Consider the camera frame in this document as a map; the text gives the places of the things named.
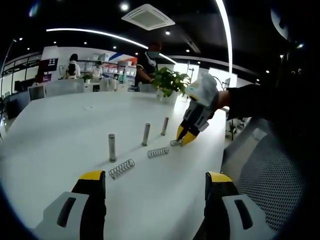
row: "ceiling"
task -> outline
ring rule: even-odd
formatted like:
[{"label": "ceiling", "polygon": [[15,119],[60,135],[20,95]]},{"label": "ceiling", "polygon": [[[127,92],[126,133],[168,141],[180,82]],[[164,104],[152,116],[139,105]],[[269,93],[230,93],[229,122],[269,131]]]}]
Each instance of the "ceiling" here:
[{"label": "ceiling", "polygon": [[[126,14],[120,9],[123,2],[129,4],[129,11],[150,4],[176,24],[152,31],[144,30],[121,20]],[[258,73],[259,78],[272,77],[272,73],[278,71],[280,54],[288,46],[273,26],[270,8],[264,4],[265,1],[259,0],[223,2],[231,30],[233,64]],[[39,7],[30,17],[30,9],[35,4]],[[144,45],[160,41],[165,55],[229,61],[225,29],[215,0],[90,0],[83,3],[78,0],[25,0],[18,3],[14,0],[11,5],[8,9],[13,11],[6,17],[5,32],[8,37],[23,37],[23,40],[12,46],[9,59],[30,51],[41,51],[43,47],[53,45],[53,41],[58,46],[75,47],[84,47],[84,42],[87,42],[86,47],[106,50],[117,46],[119,52],[129,55],[141,50],[132,44],[96,34],[46,32],[48,28],[82,28],[116,34]],[[165,34],[167,30],[171,33],[169,36]],[[188,42],[192,42],[200,53],[194,52]],[[270,70],[271,74],[266,74],[266,70]],[[249,80],[257,78],[244,75],[236,69],[234,72]]]}]

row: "black sleeve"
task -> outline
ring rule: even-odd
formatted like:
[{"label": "black sleeve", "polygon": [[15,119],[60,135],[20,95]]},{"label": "black sleeve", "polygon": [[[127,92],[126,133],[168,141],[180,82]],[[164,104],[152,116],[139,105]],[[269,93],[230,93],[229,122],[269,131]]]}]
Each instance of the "black sleeve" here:
[{"label": "black sleeve", "polygon": [[250,84],[227,90],[230,97],[228,119],[257,117],[276,121],[292,114],[290,97],[276,88]]},{"label": "black sleeve", "polygon": [[142,69],[143,69],[144,71],[146,71],[145,68],[148,67],[148,60],[147,60],[147,58],[144,57],[144,56],[138,57],[138,60],[137,60],[137,62],[136,62],[136,66],[137,66],[137,67],[142,67]]}]

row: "metal pin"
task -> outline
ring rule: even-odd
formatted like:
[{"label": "metal pin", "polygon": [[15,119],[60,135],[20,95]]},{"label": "metal pin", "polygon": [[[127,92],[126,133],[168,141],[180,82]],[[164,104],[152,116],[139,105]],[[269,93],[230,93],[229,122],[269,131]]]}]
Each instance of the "metal pin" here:
[{"label": "metal pin", "polygon": [[166,117],[166,118],[164,119],[164,123],[163,123],[163,128],[162,128],[161,136],[166,135],[166,130],[167,130],[167,126],[168,126],[168,121],[169,121],[169,118],[168,118],[168,117]]},{"label": "metal pin", "polygon": [[148,145],[149,130],[150,130],[150,123],[146,123],[144,128],[143,140],[141,143],[142,146]]},{"label": "metal pin", "polygon": [[116,140],[114,134],[109,134],[109,161],[114,163],[117,161],[116,158]]}]

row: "led strip light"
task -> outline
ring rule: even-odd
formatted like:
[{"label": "led strip light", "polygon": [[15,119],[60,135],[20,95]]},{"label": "led strip light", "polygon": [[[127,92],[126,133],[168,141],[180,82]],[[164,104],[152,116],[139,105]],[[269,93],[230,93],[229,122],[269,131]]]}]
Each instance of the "led strip light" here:
[{"label": "led strip light", "polygon": [[[89,29],[81,29],[81,28],[51,28],[51,29],[47,29],[46,30],[47,32],[54,32],[54,31],[77,31],[77,32],[86,32],[86,33],[91,33],[91,34],[100,34],[100,35],[105,35],[105,36],[108,36],[108,37],[112,37],[112,38],[115,38],[115,39],[119,39],[119,40],[122,40],[122,41],[125,41],[125,42],[128,42],[128,43],[131,43],[131,44],[134,44],[134,45],[137,45],[143,49],[148,49],[147,46],[141,44],[141,43],[138,43],[136,41],[132,41],[130,39],[127,39],[125,37],[122,37],[122,36],[118,36],[118,35],[114,35],[114,34],[111,34],[111,33],[107,33],[107,32],[103,32],[103,31],[95,31],[95,30],[89,30]],[[165,55],[163,55],[162,53],[159,54],[161,57],[163,57],[164,59],[167,59],[169,60],[170,62],[174,63],[174,64],[177,64],[176,61],[172,60],[170,57],[167,57]]]},{"label": "led strip light", "polygon": [[226,43],[228,46],[229,73],[232,74],[232,42],[231,42],[231,31],[230,31],[227,11],[226,11],[223,0],[215,0],[215,2],[218,5],[219,11],[222,17],[222,21],[223,21],[223,26],[224,26],[225,36],[226,36]]}]

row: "coil spring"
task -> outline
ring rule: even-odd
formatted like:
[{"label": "coil spring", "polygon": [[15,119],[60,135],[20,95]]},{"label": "coil spring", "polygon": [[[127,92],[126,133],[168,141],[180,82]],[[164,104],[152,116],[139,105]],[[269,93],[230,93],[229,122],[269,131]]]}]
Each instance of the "coil spring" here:
[{"label": "coil spring", "polygon": [[135,161],[133,161],[132,159],[129,159],[129,160],[121,163],[120,165],[116,166],[115,168],[111,169],[109,171],[109,175],[113,179],[116,179],[117,177],[124,174],[129,169],[133,168],[134,165],[136,165]]},{"label": "coil spring", "polygon": [[149,158],[165,155],[169,153],[168,147],[162,147],[158,149],[149,150],[146,154]]},{"label": "coil spring", "polygon": [[172,147],[178,146],[178,145],[181,145],[181,144],[182,144],[182,141],[183,141],[183,139],[180,139],[180,140],[172,140],[172,141],[170,141],[170,145],[171,145]]}]

